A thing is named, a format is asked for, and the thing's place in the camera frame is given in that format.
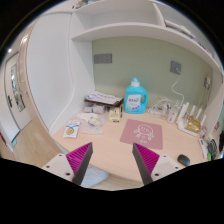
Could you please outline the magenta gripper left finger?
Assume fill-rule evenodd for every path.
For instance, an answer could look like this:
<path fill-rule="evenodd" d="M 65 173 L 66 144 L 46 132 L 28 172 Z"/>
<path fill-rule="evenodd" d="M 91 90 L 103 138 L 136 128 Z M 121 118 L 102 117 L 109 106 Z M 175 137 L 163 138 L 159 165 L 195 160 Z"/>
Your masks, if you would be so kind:
<path fill-rule="evenodd" d="M 74 173 L 72 182 L 76 185 L 82 183 L 92 153 L 92 143 L 87 143 L 66 155 L 66 159 Z"/>

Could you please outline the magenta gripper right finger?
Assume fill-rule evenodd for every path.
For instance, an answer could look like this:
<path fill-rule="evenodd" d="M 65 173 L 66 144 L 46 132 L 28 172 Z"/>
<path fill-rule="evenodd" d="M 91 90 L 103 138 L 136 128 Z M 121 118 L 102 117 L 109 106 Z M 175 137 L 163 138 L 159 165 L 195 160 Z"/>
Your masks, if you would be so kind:
<path fill-rule="evenodd" d="M 139 169 L 143 184 L 148 185 L 152 183 L 153 180 L 151 174 L 159 160 L 159 155 L 137 143 L 133 144 L 132 153 Z"/>

